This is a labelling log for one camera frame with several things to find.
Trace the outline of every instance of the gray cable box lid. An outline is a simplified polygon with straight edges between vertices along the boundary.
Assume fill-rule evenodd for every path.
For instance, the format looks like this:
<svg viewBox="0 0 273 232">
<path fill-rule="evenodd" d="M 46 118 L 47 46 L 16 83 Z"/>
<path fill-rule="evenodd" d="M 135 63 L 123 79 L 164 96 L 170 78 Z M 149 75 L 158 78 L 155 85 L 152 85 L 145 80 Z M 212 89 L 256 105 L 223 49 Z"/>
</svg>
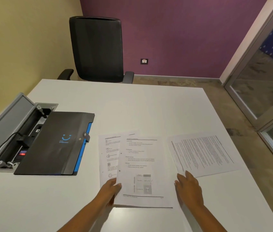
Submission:
<svg viewBox="0 0 273 232">
<path fill-rule="evenodd" d="M 19 93 L 14 101 L 0 115 L 0 145 L 14 132 L 18 132 L 23 123 L 35 109 L 36 105 L 23 93 Z"/>
</svg>

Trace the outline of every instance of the purple wall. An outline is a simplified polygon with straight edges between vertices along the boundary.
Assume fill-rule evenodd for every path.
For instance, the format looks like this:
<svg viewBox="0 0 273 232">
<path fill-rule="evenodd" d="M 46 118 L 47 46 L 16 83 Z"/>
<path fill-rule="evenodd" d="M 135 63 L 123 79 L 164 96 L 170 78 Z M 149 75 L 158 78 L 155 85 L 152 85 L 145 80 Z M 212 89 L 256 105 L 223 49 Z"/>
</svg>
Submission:
<svg viewBox="0 0 273 232">
<path fill-rule="evenodd" d="M 80 0 L 85 16 L 122 21 L 125 71 L 210 78 L 221 76 L 265 2 Z"/>
</svg>

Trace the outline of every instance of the paper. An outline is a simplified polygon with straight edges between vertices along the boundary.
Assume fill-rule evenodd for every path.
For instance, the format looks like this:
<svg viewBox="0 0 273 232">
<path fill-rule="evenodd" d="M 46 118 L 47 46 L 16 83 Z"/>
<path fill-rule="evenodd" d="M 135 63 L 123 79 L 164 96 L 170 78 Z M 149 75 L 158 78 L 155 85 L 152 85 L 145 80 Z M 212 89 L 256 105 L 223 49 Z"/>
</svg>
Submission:
<svg viewBox="0 0 273 232">
<path fill-rule="evenodd" d="M 135 207 L 172 207 L 161 138 L 125 137 L 120 143 L 117 182 L 122 189 L 114 204 Z"/>
<path fill-rule="evenodd" d="M 169 137 L 168 146 L 180 174 L 187 170 L 194 177 L 200 177 L 239 169 L 214 133 Z"/>
<path fill-rule="evenodd" d="M 122 136 L 138 134 L 138 131 L 99 136 L 100 187 L 117 176 L 119 145 Z"/>
</svg>

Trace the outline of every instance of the table top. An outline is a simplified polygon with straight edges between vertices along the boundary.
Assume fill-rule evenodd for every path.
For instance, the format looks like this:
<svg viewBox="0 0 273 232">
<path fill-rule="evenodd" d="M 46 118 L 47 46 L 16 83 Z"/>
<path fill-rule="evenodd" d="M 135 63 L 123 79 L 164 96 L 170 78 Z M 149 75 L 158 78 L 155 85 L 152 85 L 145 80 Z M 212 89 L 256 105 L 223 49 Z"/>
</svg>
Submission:
<svg viewBox="0 0 273 232">
<path fill-rule="evenodd" d="M 273 232 L 273 213 L 201 88 L 43 79 L 28 97 L 56 111 L 95 113 L 77 176 L 0 173 L 0 232 L 56 231 L 99 191 L 98 135 L 139 130 L 146 136 L 214 131 L 242 166 L 198 178 L 204 203 L 228 232 Z M 173 187 L 176 167 L 165 142 Z M 172 199 L 176 199 L 172 190 Z M 189 211 L 113 208 L 94 231 L 201 231 Z"/>
</svg>

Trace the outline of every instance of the person's right arm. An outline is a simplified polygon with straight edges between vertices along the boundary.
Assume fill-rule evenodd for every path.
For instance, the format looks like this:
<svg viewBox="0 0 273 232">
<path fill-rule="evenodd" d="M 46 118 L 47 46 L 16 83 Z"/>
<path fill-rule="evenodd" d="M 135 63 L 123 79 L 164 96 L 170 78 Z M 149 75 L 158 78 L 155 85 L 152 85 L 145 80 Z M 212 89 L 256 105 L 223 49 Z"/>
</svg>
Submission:
<svg viewBox="0 0 273 232">
<path fill-rule="evenodd" d="M 186 171 L 186 176 L 177 174 L 175 187 L 179 197 L 188 207 L 203 232 L 227 232 L 212 213 L 204 206 L 202 189 L 193 175 Z"/>
</svg>

